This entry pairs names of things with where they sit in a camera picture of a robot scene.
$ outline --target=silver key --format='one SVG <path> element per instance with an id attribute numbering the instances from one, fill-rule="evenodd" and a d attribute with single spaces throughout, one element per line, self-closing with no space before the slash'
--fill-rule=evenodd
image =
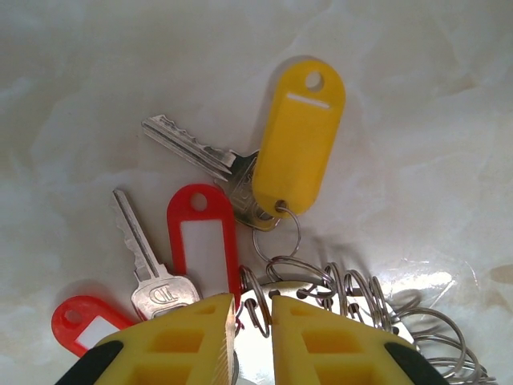
<path id="1" fill-rule="evenodd" d="M 165 115 L 142 122 L 146 135 L 169 148 L 213 176 L 232 203 L 235 218 L 242 224 L 269 231 L 279 218 L 272 217 L 257 204 L 252 193 L 252 175 L 258 152 L 241 156 L 232 150 L 221 150 L 199 144 L 194 136 L 178 128 Z"/>
<path id="2" fill-rule="evenodd" d="M 120 189 L 114 190 L 112 195 L 118 227 L 135 255 L 135 278 L 139 286 L 131 296 L 131 303 L 137 314 L 142 319 L 151 319 L 199 301 L 198 290 L 189 278 L 171 275 L 166 266 L 157 261 L 127 195 Z"/>

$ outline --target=key tag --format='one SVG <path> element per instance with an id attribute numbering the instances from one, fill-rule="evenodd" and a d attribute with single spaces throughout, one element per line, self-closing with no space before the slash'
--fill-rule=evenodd
<path id="1" fill-rule="evenodd" d="M 232 293 L 240 304 L 235 218 L 223 192 L 208 184 L 180 189 L 168 206 L 173 269 L 197 282 L 205 297 Z"/>
<path id="2" fill-rule="evenodd" d="M 82 357 L 100 340 L 135 323 L 104 301 L 88 295 L 68 298 L 51 317 L 55 339 Z"/>
<path id="3" fill-rule="evenodd" d="M 344 84 L 326 63 L 302 61 L 281 76 L 252 181 L 264 211 L 287 217 L 278 206 L 297 215 L 310 208 L 321 188 L 344 105 Z"/>

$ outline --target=yellow key tag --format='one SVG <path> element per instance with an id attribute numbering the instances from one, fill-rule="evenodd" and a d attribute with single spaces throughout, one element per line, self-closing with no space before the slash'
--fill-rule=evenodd
<path id="1" fill-rule="evenodd" d="M 267 213 L 286 217 L 276 211 L 279 201 L 296 214 L 313 204 L 344 105 L 344 84 L 326 63 L 307 60 L 282 75 L 252 181 L 255 199 Z"/>

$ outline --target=white marble countertop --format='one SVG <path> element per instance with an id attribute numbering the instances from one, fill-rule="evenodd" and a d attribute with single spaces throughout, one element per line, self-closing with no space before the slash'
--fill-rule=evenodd
<path id="1" fill-rule="evenodd" d="M 159 255 L 165 209 L 212 180 L 145 137 L 165 113 L 258 149 L 273 72 L 310 55 L 347 104 L 299 257 L 416 288 L 513 383 L 513 2 L 7 0 L 2 30 L 0 372 L 51 384 L 76 360 L 50 317 L 77 293 L 131 311 L 133 259 L 108 208 L 130 191 Z M 250 231 L 240 261 L 263 275 Z M 292 223 L 261 237 L 285 253 Z"/>

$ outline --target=red key tag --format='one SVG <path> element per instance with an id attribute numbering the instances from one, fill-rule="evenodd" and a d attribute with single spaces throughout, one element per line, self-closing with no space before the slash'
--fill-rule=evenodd
<path id="1" fill-rule="evenodd" d="M 169 202 L 168 230 L 175 272 L 197 282 L 204 297 L 232 293 L 238 307 L 235 218 L 223 192 L 208 184 L 180 189 Z"/>
<path id="2" fill-rule="evenodd" d="M 88 295 L 68 298 L 51 317 L 55 339 L 79 357 L 103 338 L 134 324 L 101 299 Z"/>

